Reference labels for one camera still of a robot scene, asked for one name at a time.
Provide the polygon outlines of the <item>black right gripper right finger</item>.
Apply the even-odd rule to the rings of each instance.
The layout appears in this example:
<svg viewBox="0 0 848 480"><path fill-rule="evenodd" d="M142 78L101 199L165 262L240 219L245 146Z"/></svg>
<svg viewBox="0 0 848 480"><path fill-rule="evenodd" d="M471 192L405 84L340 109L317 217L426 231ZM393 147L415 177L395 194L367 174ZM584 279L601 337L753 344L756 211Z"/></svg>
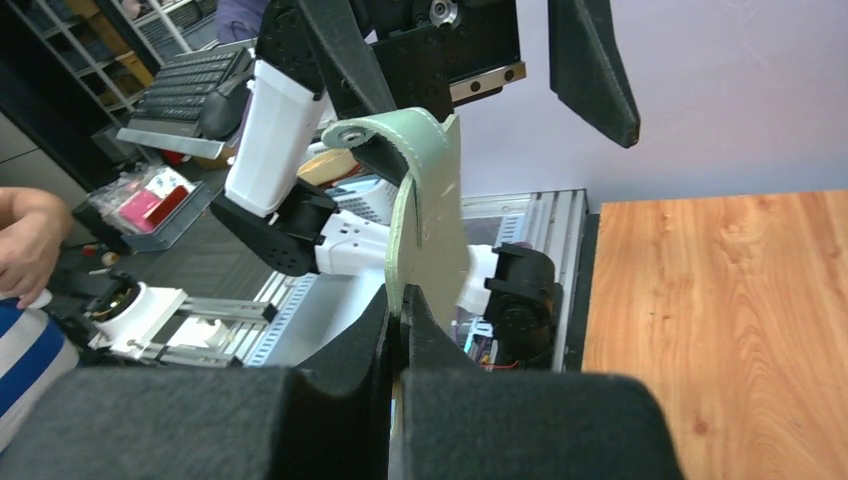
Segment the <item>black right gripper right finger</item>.
<svg viewBox="0 0 848 480"><path fill-rule="evenodd" d="M618 374L487 372L445 335L421 290L401 322L406 479L679 479L655 397Z"/></svg>

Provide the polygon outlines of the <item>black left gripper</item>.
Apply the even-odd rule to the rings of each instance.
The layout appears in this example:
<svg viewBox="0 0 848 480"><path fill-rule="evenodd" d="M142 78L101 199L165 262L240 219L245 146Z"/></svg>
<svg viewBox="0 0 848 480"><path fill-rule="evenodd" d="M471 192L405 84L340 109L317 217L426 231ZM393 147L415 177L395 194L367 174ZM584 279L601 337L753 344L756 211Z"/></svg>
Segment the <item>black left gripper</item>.
<svg viewBox="0 0 848 480"><path fill-rule="evenodd" d="M296 3L339 119L421 107L447 116L526 76L513 1ZM641 118L609 0L548 5L550 88L587 124L623 148ZM365 37L374 34L375 42Z"/></svg>

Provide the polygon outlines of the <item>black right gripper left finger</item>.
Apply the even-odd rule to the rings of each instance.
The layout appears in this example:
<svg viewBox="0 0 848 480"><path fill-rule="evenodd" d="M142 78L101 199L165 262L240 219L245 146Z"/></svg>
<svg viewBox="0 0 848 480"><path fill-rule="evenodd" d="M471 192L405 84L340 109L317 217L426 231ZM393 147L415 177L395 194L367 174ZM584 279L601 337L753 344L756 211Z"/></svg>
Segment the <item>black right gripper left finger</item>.
<svg viewBox="0 0 848 480"><path fill-rule="evenodd" d="M87 367L36 403L5 479L384 479L386 293L295 367Z"/></svg>

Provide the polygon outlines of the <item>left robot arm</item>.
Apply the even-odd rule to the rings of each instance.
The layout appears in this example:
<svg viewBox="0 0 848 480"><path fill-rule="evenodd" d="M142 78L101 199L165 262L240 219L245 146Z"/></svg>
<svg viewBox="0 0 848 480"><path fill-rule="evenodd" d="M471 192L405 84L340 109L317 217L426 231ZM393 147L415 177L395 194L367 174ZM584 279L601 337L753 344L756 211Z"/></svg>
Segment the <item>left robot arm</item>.
<svg viewBox="0 0 848 480"><path fill-rule="evenodd" d="M273 1L252 97L215 217L271 268L379 284L363 311L298 363L355 378L430 361L473 369L447 335L458 309L493 328L501 367L559 367L553 261L471 245L454 109L521 75L513 1ZM315 135L397 189L387 224L343 210L299 177Z"/></svg>

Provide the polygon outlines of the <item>person's hand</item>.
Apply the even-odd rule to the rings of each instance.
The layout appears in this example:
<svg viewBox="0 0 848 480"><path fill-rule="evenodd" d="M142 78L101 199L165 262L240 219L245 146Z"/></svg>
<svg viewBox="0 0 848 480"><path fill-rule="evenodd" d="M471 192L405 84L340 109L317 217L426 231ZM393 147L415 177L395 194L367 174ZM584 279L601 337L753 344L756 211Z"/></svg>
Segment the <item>person's hand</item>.
<svg viewBox="0 0 848 480"><path fill-rule="evenodd" d="M67 205L35 188L1 189L1 293L24 309L45 289L73 227Z"/></svg>

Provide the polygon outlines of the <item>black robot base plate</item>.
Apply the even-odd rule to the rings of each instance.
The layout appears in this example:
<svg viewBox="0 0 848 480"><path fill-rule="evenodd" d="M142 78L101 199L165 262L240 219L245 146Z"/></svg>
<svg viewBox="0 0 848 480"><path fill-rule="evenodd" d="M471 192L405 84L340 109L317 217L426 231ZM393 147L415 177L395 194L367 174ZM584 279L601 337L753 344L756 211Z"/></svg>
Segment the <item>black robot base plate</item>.
<svg viewBox="0 0 848 480"><path fill-rule="evenodd" d="M568 371L582 369L599 222L599 214L587 215L584 222L564 350L563 366Z"/></svg>

